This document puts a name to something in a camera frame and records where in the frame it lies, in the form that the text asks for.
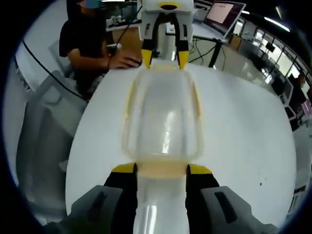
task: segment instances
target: person's hand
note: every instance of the person's hand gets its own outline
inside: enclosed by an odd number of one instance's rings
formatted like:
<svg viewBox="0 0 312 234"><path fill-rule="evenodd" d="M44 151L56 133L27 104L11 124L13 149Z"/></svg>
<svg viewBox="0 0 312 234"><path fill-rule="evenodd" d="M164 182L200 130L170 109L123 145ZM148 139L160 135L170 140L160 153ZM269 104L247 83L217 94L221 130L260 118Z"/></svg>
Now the person's hand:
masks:
<svg viewBox="0 0 312 234"><path fill-rule="evenodd" d="M140 61L141 58L133 52L118 50L116 54L110 58L109 69L138 67Z"/></svg>

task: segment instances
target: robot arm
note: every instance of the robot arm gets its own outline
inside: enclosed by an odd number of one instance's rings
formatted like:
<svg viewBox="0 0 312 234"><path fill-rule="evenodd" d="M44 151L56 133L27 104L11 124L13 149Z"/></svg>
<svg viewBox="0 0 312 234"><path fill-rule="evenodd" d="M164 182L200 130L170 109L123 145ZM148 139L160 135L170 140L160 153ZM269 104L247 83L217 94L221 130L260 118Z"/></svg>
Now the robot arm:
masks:
<svg viewBox="0 0 312 234"><path fill-rule="evenodd" d="M180 69L183 69L189 57L188 42L192 39L193 0L144 0L142 3L143 38L142 57L146 68L150 67L152 51L156 47L159 25L169 19L175 26L175 46Z"/></svg>

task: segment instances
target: laptop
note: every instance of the laptop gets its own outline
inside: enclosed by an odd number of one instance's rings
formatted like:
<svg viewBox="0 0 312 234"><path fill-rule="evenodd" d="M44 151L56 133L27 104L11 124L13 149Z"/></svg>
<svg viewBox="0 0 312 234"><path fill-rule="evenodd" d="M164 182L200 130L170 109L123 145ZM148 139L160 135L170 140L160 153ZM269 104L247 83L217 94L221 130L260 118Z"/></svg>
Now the laptop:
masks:
<svg viewBox="0 0 312 234"><path fill-rule="evenodd" d="M210 31L211 37L225 39L246 4L233 1L214 1L208 14L200 24Z"/></svg>

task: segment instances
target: laptop screen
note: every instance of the laptop screen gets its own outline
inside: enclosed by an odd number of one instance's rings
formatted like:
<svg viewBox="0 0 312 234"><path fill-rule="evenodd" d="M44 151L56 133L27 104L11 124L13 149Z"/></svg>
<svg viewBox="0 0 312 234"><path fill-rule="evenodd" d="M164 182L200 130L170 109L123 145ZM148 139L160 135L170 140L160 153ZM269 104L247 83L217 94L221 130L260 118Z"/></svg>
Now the laptop screen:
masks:
<svg viewBox="0 0 312 234"><path fill-rule="evenodd" d="M246 4L239 2L215 1L203 23L225 35L230 31L245 6Z"/></svg>

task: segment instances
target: transparent plastic container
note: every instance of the transparent plastic container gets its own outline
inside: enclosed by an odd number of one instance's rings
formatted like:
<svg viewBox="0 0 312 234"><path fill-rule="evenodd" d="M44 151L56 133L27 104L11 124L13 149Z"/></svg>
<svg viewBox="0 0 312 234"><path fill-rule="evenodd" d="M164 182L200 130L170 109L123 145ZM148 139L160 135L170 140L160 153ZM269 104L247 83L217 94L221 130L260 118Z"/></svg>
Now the transparent plastic container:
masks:
<svg viewBox="0 0 312 234"><path fill-rule="evenodd" d="M170 65L143 70L131 87L126 113L122 147L138 168L133 233L189 233L186 167L203 151L191 75Z"/></svg>

